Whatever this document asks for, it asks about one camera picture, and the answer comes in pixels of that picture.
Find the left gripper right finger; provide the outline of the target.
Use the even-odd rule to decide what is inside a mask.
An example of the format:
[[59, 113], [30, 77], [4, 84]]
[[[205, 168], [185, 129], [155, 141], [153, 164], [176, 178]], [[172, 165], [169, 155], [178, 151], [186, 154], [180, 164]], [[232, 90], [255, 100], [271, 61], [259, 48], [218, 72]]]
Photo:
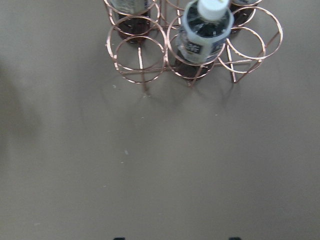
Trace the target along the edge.
[[241, 240], [241, 238], [234, 236], [234, 237], [229, 237], [228, 240]]

